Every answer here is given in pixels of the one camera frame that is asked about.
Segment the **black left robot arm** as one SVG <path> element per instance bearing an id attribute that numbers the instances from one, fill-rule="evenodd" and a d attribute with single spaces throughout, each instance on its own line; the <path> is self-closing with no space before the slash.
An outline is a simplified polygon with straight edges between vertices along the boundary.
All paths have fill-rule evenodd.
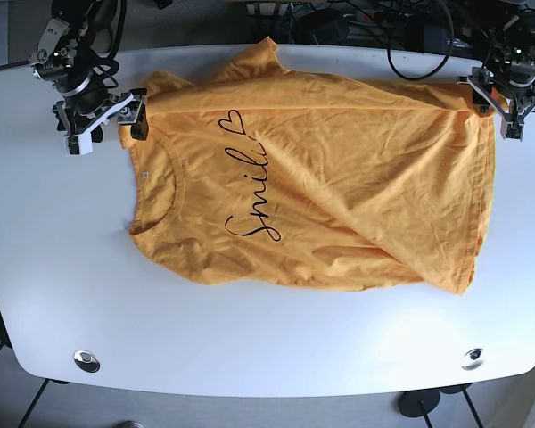
<path id="1" fill-rule="evenodd" d="M 433 7 L 410 11 L 404 4 L 399 14 L 406 19 L 404 47 L 442 54 L 436 68 L 423 76 L 399 71 L 386 54 L 392 71 L 406 81 L 433 77 L 448 62 L 457 42 L 481 63 L 457 82 L 473 90 L 473 104 L 483 113 L 490 109 L 502 118 L 505 138 L 523 137 L 526 117 L 535 112 L 535 8 L 522 1 L 439 1 L 443 26 L 432 22 Z"/>

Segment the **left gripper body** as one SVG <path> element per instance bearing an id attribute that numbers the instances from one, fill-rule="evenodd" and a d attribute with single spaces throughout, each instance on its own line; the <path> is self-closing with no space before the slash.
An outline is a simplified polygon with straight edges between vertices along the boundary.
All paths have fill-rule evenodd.
<path id="1" fill-rule="evenodd" d="M 489 41 L 482 66 L 457 82 L 483 92 L 502 121 L 525 125 L 535 112 L 535 32 L 525 24 L 506 24 Z"/>

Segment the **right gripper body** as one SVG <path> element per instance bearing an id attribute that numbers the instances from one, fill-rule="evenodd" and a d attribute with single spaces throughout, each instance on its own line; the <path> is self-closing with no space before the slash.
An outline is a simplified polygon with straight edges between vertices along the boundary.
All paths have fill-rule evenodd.
<path id="1" fill-rule="evenodd" d="M 110 47 L 117 38 L 111 23 L 83 18 L 69 23 L 60 18 L 47 22 L 29 64 L 33 75 L 53 86 L 62 99 L 53 107 L 57 130 L 63 136 L 90 133 L 93 141 L 103 139 L 101 126 L 109 119 L 129 128 L 140 103 L 145 104 L 147 90 L 134 88 L 119 95 L 115 78 L 119 64 L 112 53 L 101 56 L 93 49 L 100 32 L 108 31 Z"/>

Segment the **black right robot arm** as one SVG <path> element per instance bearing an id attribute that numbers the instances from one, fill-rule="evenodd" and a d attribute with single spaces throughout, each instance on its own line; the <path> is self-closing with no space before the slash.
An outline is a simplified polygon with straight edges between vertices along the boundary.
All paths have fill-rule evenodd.
<path id="1" fill-rule="evenodd" d="M 51 19 L 29 57 L 33 75 L 52 85 L 62 99 L 52 113 L 70 154 L 103 140 L 110 119 L 144 141 L 149 133 L 144 88 L 120 95 L 116 55 L 124 30 L 125 1 L 53 1 Z"/>

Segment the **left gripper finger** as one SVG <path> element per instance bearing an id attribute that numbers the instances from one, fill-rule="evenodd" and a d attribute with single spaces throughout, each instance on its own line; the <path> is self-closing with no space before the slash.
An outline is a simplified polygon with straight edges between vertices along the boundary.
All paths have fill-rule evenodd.
<path id="1" fill-rule="evenodd" d="M 490 112 L 490 103 L 484 96 L 483 92 L 479 92 L 476 89 L 472 90 L 472 101 L 475 108 L 482 114 Z"/>

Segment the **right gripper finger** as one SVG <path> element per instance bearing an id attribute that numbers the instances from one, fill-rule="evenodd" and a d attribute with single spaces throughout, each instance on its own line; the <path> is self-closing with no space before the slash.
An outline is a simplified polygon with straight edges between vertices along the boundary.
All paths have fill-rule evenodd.
<path id="1" fill-rule="evenodd" d="M 144 103 L 140 103 L 136 111 L 136 117 L 130 126 L 130 135 L 133 139 L 146 139 L 149 134 L 149 125 L 146 118 Z"/>

